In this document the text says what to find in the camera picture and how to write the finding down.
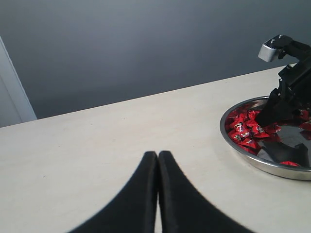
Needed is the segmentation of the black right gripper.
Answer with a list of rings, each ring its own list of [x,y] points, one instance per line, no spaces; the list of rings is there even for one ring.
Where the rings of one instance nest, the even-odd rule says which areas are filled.
[[[298,60],[294,66],[287,65],[279,72],[279,88],[271,93],[263,109],[257,114],[260,126],[269,126],[281,120],[290,119],[297,109],[311,104],[311,47],[292,41],[280,54],[290,55]]]

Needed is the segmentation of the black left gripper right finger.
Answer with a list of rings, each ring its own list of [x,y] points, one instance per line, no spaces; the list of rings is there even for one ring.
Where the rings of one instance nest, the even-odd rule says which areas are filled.
[[[206,200],[191,184],[170,151],[158,156],[159,206],[164,233],[250,233]]]

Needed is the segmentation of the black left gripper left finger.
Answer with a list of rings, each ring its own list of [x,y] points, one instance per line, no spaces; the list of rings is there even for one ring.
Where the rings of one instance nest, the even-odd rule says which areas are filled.
[[[158,194],[158,158],[144,153],[122,190],[72,233],[153,233]]]

